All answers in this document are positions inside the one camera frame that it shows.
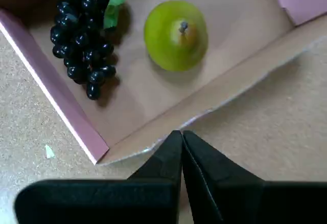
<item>pear stem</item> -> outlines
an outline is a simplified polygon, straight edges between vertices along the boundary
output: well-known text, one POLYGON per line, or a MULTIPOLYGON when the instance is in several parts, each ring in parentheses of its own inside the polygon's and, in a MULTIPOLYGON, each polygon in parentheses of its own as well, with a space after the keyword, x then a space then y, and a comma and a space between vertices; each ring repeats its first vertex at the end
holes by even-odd
POLYGON ((184 34, 185 31, 188 29, 189 27, 189 24, 185 21, 183 21, 182 23, 180 23, 180 28, 179 28, 179 31, 180 33, 184 34))

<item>grape bunch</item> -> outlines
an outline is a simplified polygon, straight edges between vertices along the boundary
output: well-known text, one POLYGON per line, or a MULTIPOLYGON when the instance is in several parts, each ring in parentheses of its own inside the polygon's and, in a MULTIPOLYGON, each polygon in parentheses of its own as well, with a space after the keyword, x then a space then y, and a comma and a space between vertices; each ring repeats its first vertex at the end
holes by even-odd
POLYGON ((63 59, 67 75, 77 84, 86 84, 88 98, 100 97, 100 86, 116 74, 106 63, 113 45, 101 36, 104 12, 109 0, 61 0, 50 37, 53 54, 63 59))

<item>green pear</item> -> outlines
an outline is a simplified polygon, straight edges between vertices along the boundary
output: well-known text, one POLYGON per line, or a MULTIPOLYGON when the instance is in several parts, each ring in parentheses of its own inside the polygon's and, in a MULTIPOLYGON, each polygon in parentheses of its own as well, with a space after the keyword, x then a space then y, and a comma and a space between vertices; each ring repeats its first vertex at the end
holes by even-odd
POLYGON ((144 40, 151 59, 168 71, 192 68, 208 46, 202 13, 185 1, 168 1, 155 7, 145 23, 144 40))

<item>cardboard tray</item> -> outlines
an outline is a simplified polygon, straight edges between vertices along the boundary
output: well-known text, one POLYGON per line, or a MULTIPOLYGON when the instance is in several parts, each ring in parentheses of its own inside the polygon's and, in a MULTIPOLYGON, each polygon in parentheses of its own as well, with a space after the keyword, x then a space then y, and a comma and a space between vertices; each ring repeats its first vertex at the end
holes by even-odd
POLYGON ((186 0, 204 14, 209 48, 200 65, 171 73, 149 59, 143 41, 148 14, 167 0, 127 0, 115 48, 120 81, 105 85, 94 102, 52 55, 56 1, 0 0, 6 8, 0 29, 94 164, 153 149, 171 130, 247 90, 327 29, 326 17, 294 28, 277 0, 186 0))

